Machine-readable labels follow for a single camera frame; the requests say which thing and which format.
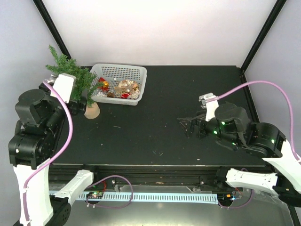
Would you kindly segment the white plastic basket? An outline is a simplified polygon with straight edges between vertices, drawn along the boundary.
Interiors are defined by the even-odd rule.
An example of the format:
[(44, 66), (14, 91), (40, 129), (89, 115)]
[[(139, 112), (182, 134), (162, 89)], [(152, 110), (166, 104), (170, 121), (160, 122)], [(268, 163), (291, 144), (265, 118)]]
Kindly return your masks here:
[(147, 70), (141, 66), (95, 64), (92, 86), (101, 82), (91, 95), (95, 102), (136, 106), (142, 99), (147, 79)]

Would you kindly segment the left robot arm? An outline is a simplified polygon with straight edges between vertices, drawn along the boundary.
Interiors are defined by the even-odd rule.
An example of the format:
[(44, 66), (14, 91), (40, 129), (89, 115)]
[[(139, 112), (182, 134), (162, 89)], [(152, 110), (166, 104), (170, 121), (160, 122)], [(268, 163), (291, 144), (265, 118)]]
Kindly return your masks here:
[(18, 226), (63, 226), (71, 207), (89, 186), (98, 187), (101, 176), (95, 167), (83, 165), (73, 179), (55, 194), (49, 194), (48, 172), (53, 160), (67, 148), (57, 150), (65, 121), (72, 126), (72, 114), (84, 112), (87, 92), (78, 101), (65, 103), (51, 96), (53, 87), (43, 83), (19, 96), (15, 134), (8, 144), (9, 159), (17, 177), (21, 216)]

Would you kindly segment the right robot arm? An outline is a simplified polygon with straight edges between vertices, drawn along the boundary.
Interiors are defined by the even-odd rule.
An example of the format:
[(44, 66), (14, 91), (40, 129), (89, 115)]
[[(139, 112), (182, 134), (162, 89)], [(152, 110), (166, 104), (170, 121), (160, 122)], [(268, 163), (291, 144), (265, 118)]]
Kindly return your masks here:
[(219, 190), (249, 188), (276, 196), (280, 201), (301, 205), (301, 166), (285, 135), (274, 125), (252, 122), (244, 108), (225, 103), (207, 108), (195, 117), (179, 118), (186, 137), (194, 131), (202, 139), (212, 135), (216, 143), (242, 151), (272, 165), (276, 173), (254, 173), (230, 167), (218, 169), (213, 185)]

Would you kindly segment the small green christmas tree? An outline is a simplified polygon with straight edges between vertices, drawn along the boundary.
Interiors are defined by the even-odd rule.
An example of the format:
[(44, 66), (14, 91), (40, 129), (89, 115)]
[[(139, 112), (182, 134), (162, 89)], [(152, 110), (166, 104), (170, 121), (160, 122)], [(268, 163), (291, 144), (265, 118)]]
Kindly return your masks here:
[(96, 74), (92, 73), (86, 67), (80, 67), (76, 59), (69, 59), (65, 54), (58, 54), (56, 49), (48, 46), (51, 55), (54, 58), (55, 65), (46, 65), (46, 68), (54, 75), (67, 74), (75, 77), (75, 85), (71, 93), (71, 100), (79, 101), (82, 92), (87, 91), (87, 106), (85, 108), (85, 117), (95, 119), (100, 115), (100, 108), (96, 101), (92, 99), (93, 93), (97, 88), (103, 85), (103, 82), (97, 81), (94, 85), (92, 82), (96, 79)]

